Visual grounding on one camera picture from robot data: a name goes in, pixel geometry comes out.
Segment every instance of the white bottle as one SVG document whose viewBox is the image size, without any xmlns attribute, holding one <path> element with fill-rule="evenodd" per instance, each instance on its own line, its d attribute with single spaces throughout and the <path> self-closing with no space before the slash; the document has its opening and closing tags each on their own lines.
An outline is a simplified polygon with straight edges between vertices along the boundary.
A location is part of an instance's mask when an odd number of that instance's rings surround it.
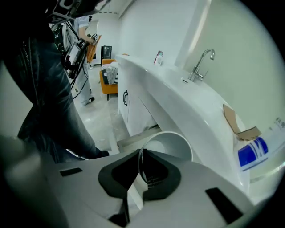
<svg viewBox="0 0 285 228">
<path fill-rule="evenodd" d="M 156 60 L 155 60 L 155 64 L 156 65 L 161 65 L 161 63 L 162 63 L 162 56 L 163 56 L 163 53 L 160 52 L 159 55 L 156 57 Z"/>
<path fill-rule="evenodd" d="M 237 159 L 242 171 L 251 169 L 285 147 L 285 122 L 277 118 L 260 137 L 239 149 Z"/>
</svg>

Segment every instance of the sink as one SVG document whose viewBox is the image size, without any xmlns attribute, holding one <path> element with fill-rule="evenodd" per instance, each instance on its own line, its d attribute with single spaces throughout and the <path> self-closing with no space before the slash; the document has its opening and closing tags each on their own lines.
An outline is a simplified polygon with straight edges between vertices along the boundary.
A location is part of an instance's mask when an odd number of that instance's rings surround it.
<svg viewBox="0 0 285 228">
<path fill-rule="evenodd" d="M 192 146 L 194 162 L 248 194 L 249 173 L 239 170 L 234 157 L 245 143 L 237 141 L 223 114 L 223 104 L 230 105 L 204 82 L 188 80 L 189 73 L 175 66 L 158 66 L 132 56 L 117 55 L 116 60 L 118 77 L 121 73 L 130 76 L 136 95 L 160 128 L 183 134 Z M 154 106 L 159 107 L 159 114 Z M 244 130 L 241 119 L 236 119 Z"/>
</svg>

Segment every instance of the white machine surface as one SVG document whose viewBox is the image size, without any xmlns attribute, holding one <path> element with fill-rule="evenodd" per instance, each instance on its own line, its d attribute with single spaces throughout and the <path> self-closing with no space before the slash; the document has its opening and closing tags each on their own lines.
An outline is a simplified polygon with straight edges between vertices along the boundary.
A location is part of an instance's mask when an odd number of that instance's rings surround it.
<svg viewBox="0 0 285 228">
<path fill-rule="evenodd" d="M 54 164 L 49 155 L 42 155 L 44 174 L 64 210 L 70 227 L 120 227 L 108 219 L 122 209 L 122 199 L 109 196 L 100 184 L 98 175 L 103 167 L 133 153 L 134 151 L 100 159 L 61 164 Z M 209 168 L 190 160 L 182 160 L 154 151 L 152 153 L 158 156 L 158 159 L 163 159 L 178 168 L 181 174 L 180 183 L 167 198 L 144 201 L 142 210 L 133 217 L 127 227 L 219 228 L 229 223 L 229 218 L 224 213 L 225 208 L 218 205 L 219 202 L 225 203 L 225 198 L 226 205 L 228 204 L 226 210 L 233 217 L 238 218 L 253 208 L 249 199 L 240 190 Z M 72 170 L 75 169 L 79 169 L 79 172 L 72 174 Z M 137 170 L 130 168 L 127 171 L 130 175 Z M 111 178 L 112 175 L 105 175 L 105 178 Z M 221 192 L 222 197 L 220 194 L 213 194 L 210 197 L 207 191 L 212 189 Z"/>
<path fill-rule="evenodd" d="M 187 79 L 175 66 L 157 66 L 142 59 L 117 55 L 118 106 L 130 135 L 153 124 L 183 135 L 193 149 L 193 161 L 211 168 L 248 194 L 249 172 L 240 172 L 234 152 L 237 141 L 223 114 L 229 104 L 203 82 Z M 237 116 L 241 130 L 244 125 Z"/>
</svg>

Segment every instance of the blue label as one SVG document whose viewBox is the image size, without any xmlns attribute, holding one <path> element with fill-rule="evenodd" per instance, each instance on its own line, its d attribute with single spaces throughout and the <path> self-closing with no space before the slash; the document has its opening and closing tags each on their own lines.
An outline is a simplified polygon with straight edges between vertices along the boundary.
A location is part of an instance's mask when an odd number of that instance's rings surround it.
<svg viewBox="0 0 285 228">
<path fill-rule="evenodd" d="M 258 137 L 256 140 L 261 144 L 261 147 L 263 149 L 263 154 L 266 154 L 268 152 L 268 147 L 267 147 L 265 141 L 263 140 L 263 138 Z"/>
<path fill-rule="evenodd" d="M 244 169 L 243 171 L 247 171 L 247 170 L 249 170 L 249 169 L 251 169 L 251 168 L 253 168 L 253 167 L 255 167 L 255 166 L 257 166 L 257 165 L 259 165 L 260 163 L 263 163 L 264 161 L 266 161 L 268 158 L 266 158 L 266 159 L 264 159 L 264 160 L 262 160 L 261 162 L 258 162 L 257 164 L 254 164 L 254 165 L 252 165 L 251 167 L 247 167 L 246 169 Z"/>
<path fill-rule="evenodd" d="M 250 145 L 246 145 L 238 151 L 240 166 L 243 167 L 257 159 Z"/>
</svg>

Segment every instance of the floor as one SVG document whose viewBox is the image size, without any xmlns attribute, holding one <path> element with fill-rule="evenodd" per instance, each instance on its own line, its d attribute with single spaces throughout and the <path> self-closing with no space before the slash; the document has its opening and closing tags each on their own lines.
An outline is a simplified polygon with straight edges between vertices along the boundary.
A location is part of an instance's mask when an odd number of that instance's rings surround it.
<svg viewBox="0 0 285 228">
<path fill-rule="evenodd" d="M 107 101 L 107 95 L 102 93 L 101 84 L 99 84 L 100 66 L 95 66 L 88 70 L 89 82 L 92 90 L 91 96 L 95 100 L 82 106 L 79 97 L 75 98 L 76 109 L 96 147 L 100 150 L 111 150 L 109 143 L 109 133 L 113 131 L 117 141 L 129 137 L 126 125 L 122 116 L 118 113 L 118 97 L 111 94 Z"/>
</svg>

